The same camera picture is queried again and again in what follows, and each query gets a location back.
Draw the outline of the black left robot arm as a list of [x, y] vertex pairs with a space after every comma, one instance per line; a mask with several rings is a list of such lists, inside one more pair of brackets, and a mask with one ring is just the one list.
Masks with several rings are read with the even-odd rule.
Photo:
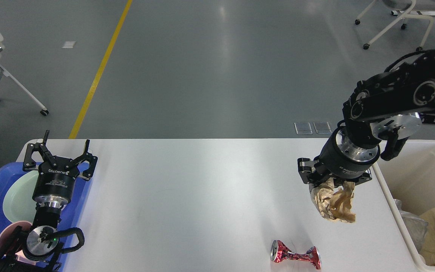
[[79, 227], [62, 229], [62, 211], [74, 195], [76, 181], [89, 181], [98, 157], [89, 151], [87, 139], [83, 153], [76, 158], [53, 155], [47, 148], [49, 131], [43, 140], [26, 147], [22, 170], [37, 172], [32, 193], [34, 219], [28, 230], [15, 227], [0, 248], [0, 272], [57, 272], [59, 257], [79, 250], [85, 236]]

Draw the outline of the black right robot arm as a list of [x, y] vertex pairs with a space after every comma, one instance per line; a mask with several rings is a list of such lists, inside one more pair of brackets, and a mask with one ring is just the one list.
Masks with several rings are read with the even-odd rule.
[[406, 54], [357, 82], [342, 114], [320, 154], [297, 160], [310, 188], [371, 180], [369, 168], [378, 159], [394, 159], [422, 124], [435, 125], [435, 49]]

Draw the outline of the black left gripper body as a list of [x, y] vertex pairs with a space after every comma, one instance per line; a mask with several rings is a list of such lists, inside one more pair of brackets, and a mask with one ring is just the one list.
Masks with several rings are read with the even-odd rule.
[[38, 165], [38, 179], [32, 195], [37, 203], [44, 203], [48, 197], [56, 197], [62, 205], [71, 203], [76, 178], [80, 171], [77, 167], [53, 169], [48, 162]]

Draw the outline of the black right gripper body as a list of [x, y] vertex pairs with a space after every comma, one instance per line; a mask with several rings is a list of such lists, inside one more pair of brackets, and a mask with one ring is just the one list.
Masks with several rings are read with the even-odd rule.
[[354, 179], [368, 170], [380, 156], [380, 147], [361, 148], [349, 138], [346, 129], [333, 131], [318, 156], [329, 172], [342, 179]]

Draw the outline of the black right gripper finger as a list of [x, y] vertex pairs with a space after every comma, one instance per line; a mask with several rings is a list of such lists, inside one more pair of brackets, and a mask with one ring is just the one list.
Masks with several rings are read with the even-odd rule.
[[348, 179], [348, 181], [353, 182], [355, 185], [360, 185], [371, 180], [372, 180], [371, 169], [367, 169], [359, 177]]
[[314, 160], [301, 157], [297, 159], [297, 163], [298, 172], [304, 184], [321, 185], [329, 179], [333, 179], [333, 173], [318, 157]]

